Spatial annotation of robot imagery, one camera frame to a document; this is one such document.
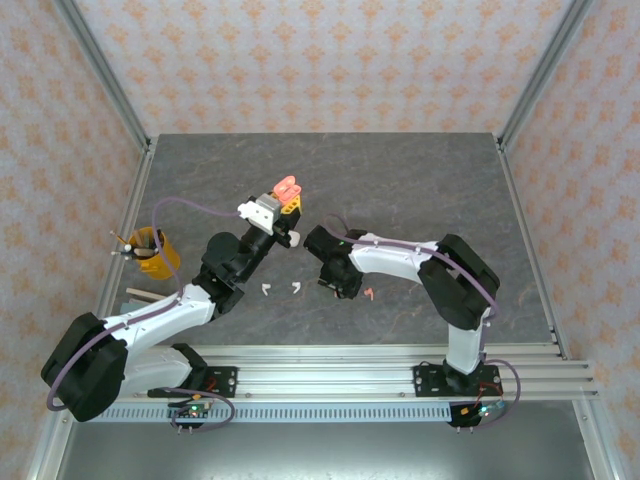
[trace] orange small object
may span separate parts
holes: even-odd
[[[282,205],[286,205],[296,198],[300,192],[302,192],[302,187],[296,185],[296,177],[293,175],[283,178],[273,187],[273,193],[276,194]]]

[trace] cable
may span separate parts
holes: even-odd
[[[491,360],[487,360],[484,363],[485,363],[485,365],[492,365],[492,364],[493,365],[495,365],[495,364],[504,365],[509,370],[511,370],[511,373],[513,373],[513,378],[516,381],[516,396],[513,399],[513,405],[511,405],[511,407],[505,412],[504,415],[502,415],[501,417],[496,418],[491,423],[487,423],[485,425],[478,425],[477,427],[474,427],[474,430],[481,430],[481,429],[486,429],[486,428],[489,428],[489,427],[493,427],[494,425],[504,421],[505,418],[507,418],[509,415],[511,415],[511,413],[513,412],[513,409],[516,407],[516,405],[518,405],[518,403],[520,402],[520,396],[522,394],[522,381],[520,380],[520,375],[518,375],[518,372],[516,371],[516,369],[515,369],[515,367],[513,365],[511,365],[506,360],[501,360],[499,358],[492,358]]]
[[[165,390],[167,392],[175,392],[175,393],[185,393],[188,395],[200,395],[201,397],[209,397],[209,398],[213,398],[215,400],[221,400],[224,403],[227,404],[227,406],[229,407],[229,409],[231,410],[231,412],[229,413],[229,416],[227,418],[225,418],[223,421],[221,422],[217,422],[217,423],[213,423],[211,425],[207,425],[207,426],[202,426],[200,428],[197,429],[193,429],[191,430],[191,432],[193,433],[204,433],[204,432],[209,432],[211,430],[216,430],[218,428],[222,428],[225,425],[227,425],[229,422],[231,422],[231,420],[233,420],[233,418],[236,416],[236,407],[233,405],[233,403],[231,403],[231,400],[229,400],[226,397],[223,397],[222,395],[218,395],[217,393],[211,393],[211,392],[200,392],[198,390],[188,390],[185,388],[163,388],[162,390]],[[186,412],[187,410],[189,410],[189,405],[186,405],[178,410],[176,410],[176,412],[171,416],[171,426],[173,428],[175,428],[176,430],[179,430],[179,426],[176,423],[176,419],[178,417],[178,415],[180,415],[181,413]]]
[[[498,307],[498,303],[495,301],[495,299],[489,295],[489,292],[487,292],[485,290],[485,288],[480,285],[480,283],[471,276],[471,274],[469,272],[467,272],[464,268],[462,268],[462,266],[460,266],[457,262],[455,262],[454,260],[452,260],[451,258],[447,257],[446,255],[443,255],[440,252],[437,252],[436,250],[432,250],[430,248],[427,247],[423,247],[423,246],[409,246],[407,244],[401,243],[401,242],[394,242],[394,241],[372,241],[372,240],[360,240],[360,239],[353,239],[353,238],[348,238],[345,237],[344,235],[340,235],[339,233],[337,233],[335,230],[333,230],[327,223],[327,218],[329,217],[334,217],[337,218],[340,223],[342,223],[342,225],[345,227],[345,229],[347,231],[349,231],[349,227],[347,225],[347,222],[344,218],[342,218],[340,215],[336,214],[336,213],[328,213],[327,215],[325,215],[325,222],[324,222],[324,227],[325,229],[334,237],[336,237],[338,240],[342,240],[343,242],[346,243],[351,243],[354,245],[367,245],[367,246],[380,246],[380,247],[395,247],[395,248],[402,248],[405,250],[410,250],[412,252],[415,251],[421,251],[424,253],[428,253],[429,255],[437,258],[438,260],[442,260],[443,262],[445,262],[447,265],[451,266],[451,268],[453,268],[454,270],[456,270],[460,275],[462,275],[465,279],[467,279],[469,281],[469,283],[471,283],[471,285],[474,286],[474,288],[478,291],[478,293],[480,293],[480,295],[482,295],[482,297],[489,303],[489,305],[491,306],[491,309],[493,310],[493,315],[492,316],[497,316],[501,313],[500,311],[500,307]],[[485,345],[485,335],[484,335],[485,329],[483,328],[481,337],[480,337],[480,352],[482,355],[482,352],[484,350],[484,345]],[[513,373],[513,376],[516,380],[516,396],[515,399],[513,400],[513,405],[511,406],[511,408],[509,408],[509,410],[500,418],[497,418],[496,420],[494,420],[493,422],[486,424],[486,425],[480,425],[478,427],[476,427],[476,429],[482,429],[482,428],[488,428],[490,426],[495,425],[496,423],[499,423],[500,421],[504,420],[505,418],[507,418],[510,414],[511,411],[514,409],[514,407],[518,404],[518,402],[520,402],[520,395],[522,393],[522,382],[520,381],[520,376],[518,375],[518,372],[516,371],[515,367],[513,365],[511,365],[509,362],[507,362],[506,360],[500,360],[500,359],[491,359],[491,360],[486,360],[485,365],[487,364],[501,364],[506,366],[509,370],[511,370],[511,372]]]
[[[186,199],[180,198],[180,197],[166,197],[166,198],[163,198],[162,200],[160,200],[158,203],[155,204],[155,206],[153,207],[153,212],[151,213],[151,228],[153,230],[153,238],[154,238],[154,240],[156,242],[156,247],[158,248],[158,253],[162,257],[162,260],[165,262],[165,264],[167,265],[167,267],[171,271],[171,275],[175,278],[176,283],[178,284],[178,295],[177,295],[177,297],[171,303],[165,305],[162,308],[159,308],[158,310],[154,310],[152,312],[145,313],[143,315],[140,315],[139,317],[133,317],[133,318],[129,319],[126,322],[120,322],[120,323],[114,325],[113,327],[107,328],[103,332],[100,332],[98,335],[93,337],[87,343],[82,345],[82,347],[80,347],[78,349],[78,351],[69,359],[69,361],[64,365],[64,367],[62,367],[62,369],[60,370],[60,373],[58,373],[58,376],[56,377],[56,379],[51,384],[51,390],[49,390],[49,394],[47,395],[47,408],[49,410],[52,410],[54,412],[59,412],[61,410],[65,410],[67,408],[65,405],[56,405],[56,404],[53,403],[53,401],[55,399],[55,396],[56,396],[56,393],[58,392],[58,388],[60,388],[60,384],[62,383],[64,378],[67,376],[67,374],[69,373],[71,368],[76,364],[76,362],[78,360],[80,360],[80,358],[85,353],[87,353],[89,350],[91,350],[91,348],[95,344],[100,342],[105,337],[108,337],[112,333],[117,332],[118,330],[121,330],[121,329],[123,329],[123,328],[125,328],[125,327],[127,327],[129,325],[135,325],[136,323],[142,322],[144,320],[148,320],[150,318],[153,318],[153,317],[155,317],[157,315],[160,315],[160,314],[170,310],[171,308],[176,306],[182,300],[182,295],[184,294],[184,286],[182,284],[182,281],[180,280],[180,276],[178,275],[178,271],[171,264],[171,262],[167,258],[167,255],[164,253],[164,248],[162,247],[162,242],[160,242],[160,237],[158,236],[158,229],[156,228],[156,226],[157,226],[156,225],[157,224],[156,219],[157,219],[157,216],[158,216],[158,210],[160,209],[160,207],[162,207],[163,205],[165,205],[167,203],[184,203],[185,205],[189,205],[190,207],[193,207],[193,208],[195,208],[197,210],[200,210],[200,211],[203,211],[203,212],[206,212],[206,213],[209,213],[211,215],[218,216],[218,217],[237,217],[237,216],[240,216],[240,212],[219,212],[217,210],[213,210],[211,208],[207,208],[207,207],[205,207],[203,205],[199,205],[199,204],[197,204],[195,202],[192,202],[191,200],[186,200]]]

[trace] orange patterned wall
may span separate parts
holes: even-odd
[[[636,0],[594,2],[509,161],[571,352],[595,361],[618,445],[640,472]]]
[[[0,478],[22,479],[40,368],[93,308],[138,152],[52,0],[0,2]]]
[[[150,135],[499,132],[570,0],[79,0]]]

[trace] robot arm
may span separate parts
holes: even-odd
[[[293,229],[300,219],[299,193],[295,178],[288,177],[273,192],[240,205],[239,216],[251,226],[240,239],[229,232],[214,235],[202,256],[200,273],[181,296],[175,293],[135,312],[104,320],[85,313],[72,322],[42,369],[42,379],[49,386],[91,339],[111,327],[126,325],[82,355],[60,383],[57,395],[77,420],[96,417],[120,394],[161,387],[203,389],[207,365],[190,347],[173,345],[161,354],[147,349],[231,311],[244,295],[239,285],[250,278],[271,247],[275,243],[286,248],[297,245],[300,237]],[[147,320],[132,322],[172,304]]]
[[[451,258],[492,298],[500,286],[498,277],[456,235],[424,243],[389,240],[364,230],[349,230],[346,237],[364,244],[341,241],[320,225],[306,238],[305,248],[323,263],[319,283],[333,289],[339,298],[350,299],[357,295],[365,273],[383,273],[422,284],[449,324],[447,381],[462,394],[481,363],[483,320],[489,315],[490,306],[466,278],[454,277],[451,266],[422,252],[420,247]]]

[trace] table surface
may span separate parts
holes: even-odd
[[[137,228],[150,225],[153,205],[181,196],[234,211],[249,195],[286,175],[302,186],[302,238],[328,212],[387,238],[464,238],[497,273],[502,315],[490,343],[548,342],[550,333],[500,159],[490,134],[341,133],[161,135],[140,206]],[[247,224],[189,207],[164,207],[159,227],[181,256],[190,282],[209,238]],[[317,285],[321,264],[301,246],[275,245],[229,314],[165,343],[209,345],[339,345],[446,343],[447,324],[424,288],[387,275],[365,276],[360,295],[338,300]],[[293,295],[292,282],[302,289]],[[269,296],[261,284],[271,284]],[[125,265],[114,310],[126,287],[160,294],[173,280],[156,281]],[[363,295],[374,290],[374,301]]]

